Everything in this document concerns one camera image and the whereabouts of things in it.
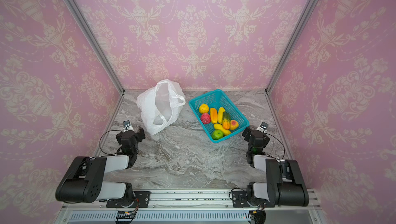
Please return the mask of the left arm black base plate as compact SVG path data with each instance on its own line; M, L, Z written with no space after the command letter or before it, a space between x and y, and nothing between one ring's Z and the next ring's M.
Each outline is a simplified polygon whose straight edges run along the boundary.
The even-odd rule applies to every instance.
M106 207L109 209L115 208L148 208L150 201L150 191L137 191L133 192L132 195L125 195L119 199L109 199L106 203Z

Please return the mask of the yellow banana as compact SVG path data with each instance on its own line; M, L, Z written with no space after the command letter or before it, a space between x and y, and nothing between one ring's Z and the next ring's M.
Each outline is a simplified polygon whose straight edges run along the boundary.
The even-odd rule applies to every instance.
M221 125L219 123L214 124L213 127L214 127L215 130L221 131L224 136L228 136L228 135L230 135L232 133L230 130L224 129L223 125Z
M225 108L224 107L220 107L219 110L218 110L218 123L219 124L223 123L224 113L225 113Z

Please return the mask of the white plastic bag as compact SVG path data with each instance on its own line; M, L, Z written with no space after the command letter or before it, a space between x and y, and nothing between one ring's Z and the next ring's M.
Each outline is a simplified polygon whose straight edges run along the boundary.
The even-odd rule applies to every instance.
M164 79L141 93L136 103L146 131L155 135L178 119L186 98L179 83Z

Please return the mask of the pink red round fruit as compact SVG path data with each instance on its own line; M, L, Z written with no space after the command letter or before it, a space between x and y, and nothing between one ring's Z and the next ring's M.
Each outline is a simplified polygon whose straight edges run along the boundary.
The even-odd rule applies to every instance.
M202 124L209 124L209 123L211 123L210 114L208 114L208 113L203 113L203 114L200 116L200 120L201 120Z

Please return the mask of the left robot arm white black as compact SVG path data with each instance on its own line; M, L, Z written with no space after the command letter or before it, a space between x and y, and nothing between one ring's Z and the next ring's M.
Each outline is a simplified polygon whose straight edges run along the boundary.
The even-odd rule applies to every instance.
M139 153L138 144L145 139L140 128L120 131L116 135L120 148L107 156L78 156L69 166L56 191L57 201L77 204L105 201L107 207L138 207L139 200L130 183L104 180L106 173L132 168Z

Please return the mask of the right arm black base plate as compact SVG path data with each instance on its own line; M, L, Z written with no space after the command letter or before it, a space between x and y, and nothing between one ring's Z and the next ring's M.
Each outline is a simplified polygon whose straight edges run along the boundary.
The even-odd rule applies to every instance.
M266 207L272 207L270 201L267 199L256 198L253 193L248 193L247 191L230 191L229 197L233 202L233 207L243 208L243 207L254 207L257 209L263 209Z

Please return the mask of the yellow lemon fruit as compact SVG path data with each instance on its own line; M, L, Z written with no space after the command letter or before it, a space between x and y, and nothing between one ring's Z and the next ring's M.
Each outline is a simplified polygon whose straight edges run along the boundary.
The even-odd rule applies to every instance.
M210 110L210 108L209 108L209 106L207 104L202 104L199 107L199 113L200 114L209 113L209 110Z

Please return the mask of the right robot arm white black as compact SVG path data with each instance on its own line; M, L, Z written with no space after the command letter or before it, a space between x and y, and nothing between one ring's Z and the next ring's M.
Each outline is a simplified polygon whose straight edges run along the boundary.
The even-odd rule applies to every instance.
M246 128L242 136L248 142L247 163L266 176L266 182L250 182L246 187L247 202L265 207L308 206L309 194L298 162L266 154L267 133Z

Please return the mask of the yellow mango fruit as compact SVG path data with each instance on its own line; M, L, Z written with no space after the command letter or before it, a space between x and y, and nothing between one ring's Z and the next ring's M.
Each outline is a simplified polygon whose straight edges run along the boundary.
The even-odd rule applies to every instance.
M211 123L218 123L218 111L216 108L211 108L209 111Z

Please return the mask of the green round fruit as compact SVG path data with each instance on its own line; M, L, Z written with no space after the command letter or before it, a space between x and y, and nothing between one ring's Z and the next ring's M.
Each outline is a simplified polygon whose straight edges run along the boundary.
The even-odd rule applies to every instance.
M213 140L220 140L224 137L224 134L221 130L214 130L211 134L211 138Z

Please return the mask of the orange red peach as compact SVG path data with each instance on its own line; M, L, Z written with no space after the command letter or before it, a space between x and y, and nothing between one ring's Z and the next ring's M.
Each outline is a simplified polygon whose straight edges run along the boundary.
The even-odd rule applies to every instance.
M239 128L239 123L238 123L238 121L236 121L236 120L231 120L231 121L230 121L230 130L231 130L231 131L234 131L234 130L236 130L237 128Z

